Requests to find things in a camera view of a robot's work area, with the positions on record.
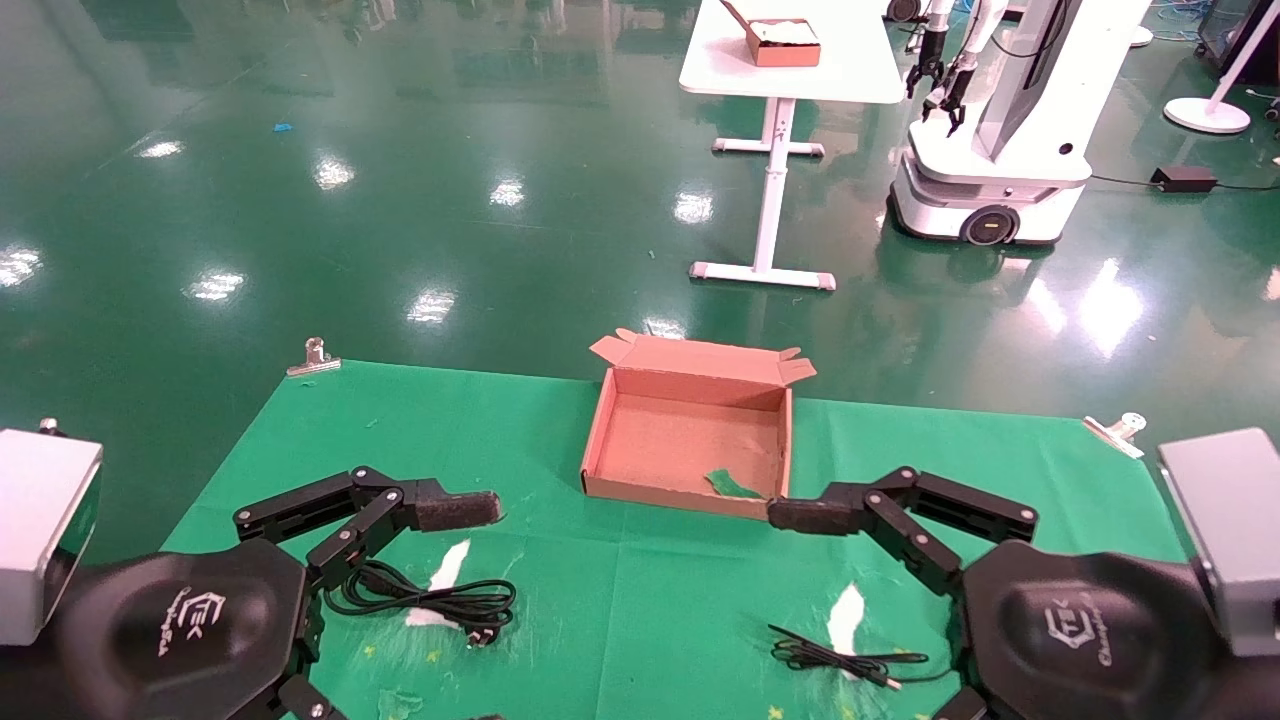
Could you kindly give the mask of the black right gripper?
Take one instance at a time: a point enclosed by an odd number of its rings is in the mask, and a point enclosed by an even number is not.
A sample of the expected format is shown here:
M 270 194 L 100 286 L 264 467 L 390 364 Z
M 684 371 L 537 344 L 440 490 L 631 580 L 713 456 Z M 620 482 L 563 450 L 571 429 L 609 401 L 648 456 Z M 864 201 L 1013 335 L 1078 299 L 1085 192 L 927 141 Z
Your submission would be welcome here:
M 963 687 L 933 720 L 1190 719 L 1229 650 L 1192 569 L 1011 541 L 961 575 Z

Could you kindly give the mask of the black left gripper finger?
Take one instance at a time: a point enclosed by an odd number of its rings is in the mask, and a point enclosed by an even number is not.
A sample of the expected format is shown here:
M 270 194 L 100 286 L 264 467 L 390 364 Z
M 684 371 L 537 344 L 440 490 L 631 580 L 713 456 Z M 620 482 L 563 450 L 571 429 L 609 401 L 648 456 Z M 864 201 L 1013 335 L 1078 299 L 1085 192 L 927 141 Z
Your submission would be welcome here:
M 396 480 L 360 466 L 244 506 L 234 523 L 239 541 L 274 544 L 337 524 L 306 556 L 311 584 L 333 591 L 403 530 L 462 530 L 500 515 L 492 491 L 451 493 L 434 478 Z

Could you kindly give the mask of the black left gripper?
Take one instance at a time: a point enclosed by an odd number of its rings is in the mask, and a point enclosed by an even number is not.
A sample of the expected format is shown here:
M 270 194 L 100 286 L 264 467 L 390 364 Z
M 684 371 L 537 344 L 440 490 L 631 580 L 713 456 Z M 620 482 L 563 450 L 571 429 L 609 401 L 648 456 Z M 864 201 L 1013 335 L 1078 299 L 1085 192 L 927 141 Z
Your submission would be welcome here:
M 251 541 L 73 582 L 55 614 L 59 719 L 338 719 L 300 666 L 308 577 Z

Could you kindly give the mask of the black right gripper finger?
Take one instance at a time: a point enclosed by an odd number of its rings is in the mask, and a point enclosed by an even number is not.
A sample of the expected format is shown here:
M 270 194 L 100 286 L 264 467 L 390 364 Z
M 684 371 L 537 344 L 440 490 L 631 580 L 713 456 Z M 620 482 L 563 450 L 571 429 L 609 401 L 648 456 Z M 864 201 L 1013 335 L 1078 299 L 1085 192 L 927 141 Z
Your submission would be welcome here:
M 1000 544 L 1032 542 L 1034 509 L 982 489 L 902 466 L 867 484 L 833 482 L 818 498 L 773 498 L 773 528 L 810 536 L 869 536 L 929 592 L 955 594 L 960 557 L 919 524 L 924 518 Z

